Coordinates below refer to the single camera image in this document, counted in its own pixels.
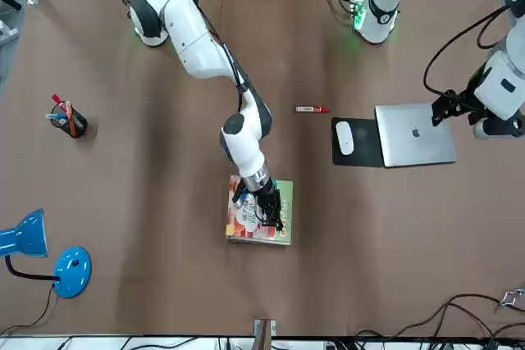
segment pen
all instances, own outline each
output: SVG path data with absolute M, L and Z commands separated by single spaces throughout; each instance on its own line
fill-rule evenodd
M 295 106 L 294 112 L 313 112 L 319 114 L 327 114 L 330 110 L 326 107 L 320 106 Z

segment lamp shade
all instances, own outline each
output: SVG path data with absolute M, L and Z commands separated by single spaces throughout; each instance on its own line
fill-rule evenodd
M 48 256 L 43 209 L 26 215 L 18 226 L 12 229 L 0 230 L 0 257 L 17 252 L 29 257 Z

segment lamp base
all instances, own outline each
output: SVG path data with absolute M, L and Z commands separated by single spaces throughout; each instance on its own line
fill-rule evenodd
M 76 297 L 88 285 L 91 276 L 91 257 L 81 246 L 67 248 L 55 263 L 52 274 L 60 278 L 54 282 L 58 297 Z

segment pen holder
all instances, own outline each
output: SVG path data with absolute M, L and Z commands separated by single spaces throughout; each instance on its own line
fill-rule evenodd
M 73 139 L 77 139 L 85 134 L 85 131 L 88 129 L 88 121 L 73 107 L 73 115 L 71 116 L 73 122 L 75 122 L 75 133 L 71 133 L 71 128 L 69 127 L 69 121 L 66 121 L 65 124 L 61 125 L 59 120 L 50 119 L 49 121 L 53 126 L 62 130 L 64 133 L 68 134 Z M 65 114 L 66 112 L 62 110 L 60 104 L 57 104 L 51 110 L 52 114 Z

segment table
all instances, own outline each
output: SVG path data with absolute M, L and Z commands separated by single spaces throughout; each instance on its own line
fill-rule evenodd
M 237 105 L 230 81 L 195 80 L 170 45 L 146 48 L 121 0 L 40 0 L 0 102 L 0 226 L 43 207 L 51 258 L 17 256 L 15 266 L 49 273 L 81 244 L 94 270 L 31 333 L 248 335 L 254 318 L 271 317 L 280 335 L 387 334 L 456 293 L 500 297 L 523 282 L 523 142 L 477 141 L 464 117 L 451 122 L 455 165 L 339 167 L 331 116 L 292 112 L 312 103 L 373 118 L 379 103 L 434 100 L 422 86 L 432 54 L 495 1 L 403 0 L 381 46 L 351 34 L 336 2 L 201 1 L 274 115 L 262 151 L 274 178 L 294 182 L 292 245 L 225 240 L 235 168 L 218 135 Z M 508 28 L 500 18 L 487 42 Z M 461 90 L 485 55 L 470 34 L 429 83 Z M 94 140 L 44 120 L 53 93 L 98 125 Z M 33 320 L 48 284 L 0 277 L 0 326 Z M 463 305 L 491 325 L 519 320 Z M 441 334 L 481 332 L 451 311 Z

